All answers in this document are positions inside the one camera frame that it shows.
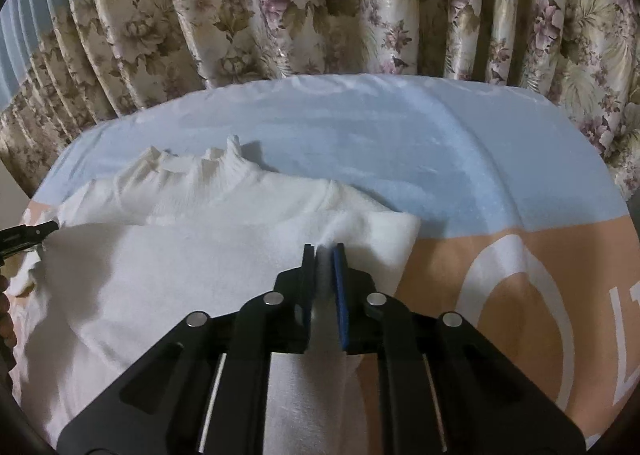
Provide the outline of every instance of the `white cloth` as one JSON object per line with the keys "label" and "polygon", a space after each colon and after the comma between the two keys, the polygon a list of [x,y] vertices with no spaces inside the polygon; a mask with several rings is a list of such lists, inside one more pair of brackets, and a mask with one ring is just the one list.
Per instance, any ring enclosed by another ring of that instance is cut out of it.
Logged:
{"label": "white cloth", "polygon": [[[16,392],[52,443],[186,314],[238,310],[299,266],[307,242],[345,242],[350,265],[393,293],[419,225],[334,181],[261,171],[237,139],[205,158],[150,149],[116,178],[87,184],[57,216],[62,229],[30,267],[36,287],[13,311],[23,337]],[[366,452],[357,359],[340,352],[326,258],[319,268],[309,352],[273,358],[267,454]]]}
{"label": "white cloth", "polygon": [[[20,362],[22,407],[55,440],[75,414],[190,311],[217,316],[239,310],[272,289],[277,273],[299,266],[307,242],[349,244],[350,265],[371,273],[377,288],[392,294],[417,229],[417,218],[392,212],[316,212],[226,229],[108,224],[62,229],[47,239],[41,282],[33,306],[25,309],[29,341],[17,353],[26,358]],[[267,454],[341,453],[346,391],[354,396],[345,419],[360,421],[361,434],[354,426],[348,432],[366,439],[358,388],[347,388],[350,379],[357,385],[350,377],[356,363],[347,363],[340,352],[334,297],[327,277],[322,280],[310,352],[273,359]],[[40,320],[34,319],[38,314]],[[32,367],[41,379],[32,376]]]}

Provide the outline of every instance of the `human hand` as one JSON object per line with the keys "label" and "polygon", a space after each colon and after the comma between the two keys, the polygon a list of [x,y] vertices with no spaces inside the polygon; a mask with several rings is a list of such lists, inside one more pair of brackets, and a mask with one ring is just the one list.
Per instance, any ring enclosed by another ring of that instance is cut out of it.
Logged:
{"label": "human hand", "polygon": [[17,343],[14,331],[14,321],[9,316],[9,298],[4,291],[9,287],[9,281],[0,275],[0,338],[9,348],[14,348]]}

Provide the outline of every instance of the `blue gripper pad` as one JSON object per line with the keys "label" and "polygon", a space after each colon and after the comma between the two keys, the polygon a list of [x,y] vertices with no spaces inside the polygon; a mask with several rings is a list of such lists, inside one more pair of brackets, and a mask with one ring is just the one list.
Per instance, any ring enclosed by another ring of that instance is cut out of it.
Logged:
{"label": "blue gripper pad", "polygon": [[344,293],[346,275],[346,265],[344,258],[344,246],[338,244],[333,250],[334,257],[334,292],[335,308],[338,314],[338,332],[340,333],[340,344],[346,350],[349,345],[349,309],[347,298]]}

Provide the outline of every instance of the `screw head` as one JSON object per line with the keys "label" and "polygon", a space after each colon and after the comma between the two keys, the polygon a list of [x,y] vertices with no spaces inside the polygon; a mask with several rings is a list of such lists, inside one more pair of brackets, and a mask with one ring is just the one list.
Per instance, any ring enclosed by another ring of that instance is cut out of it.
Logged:
{"label": "screw head", "polygon": [[442,322],[447,327],[460,327],[462,325],[462,316],[457,312],[447,312],[442,317]]}
{"label": "screw head", "polygon": [[263,300],[267,305],[280,305],[284,301],[284,296],[279,292],[272,291],[265,294]]}
{"label": "screw head", "polygon": [[367,303],[374,307],[380,307],[386,303],[386,296],[382,292],[372,292],[367,295]]}
{"label": "screw head", "polygon": [[190,327],[202,327],[208,319],[209,316],[204,312],[196,310],[187,316],[187,324]]}

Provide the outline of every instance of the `floral curtain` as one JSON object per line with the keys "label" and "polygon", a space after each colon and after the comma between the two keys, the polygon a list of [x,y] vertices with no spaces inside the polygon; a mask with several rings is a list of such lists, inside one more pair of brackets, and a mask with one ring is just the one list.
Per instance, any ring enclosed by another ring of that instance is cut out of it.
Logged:
{"label": "floral curtain", "polygon": [[30,56],[40,101],[16,92],[2,114],[0,156],[31,194],[48,168],[34,157],[49,165],[87,125],[192,90],[425,74],[548,97],[628,198],[640,183],[636,16],[636,0],[68,0]]}

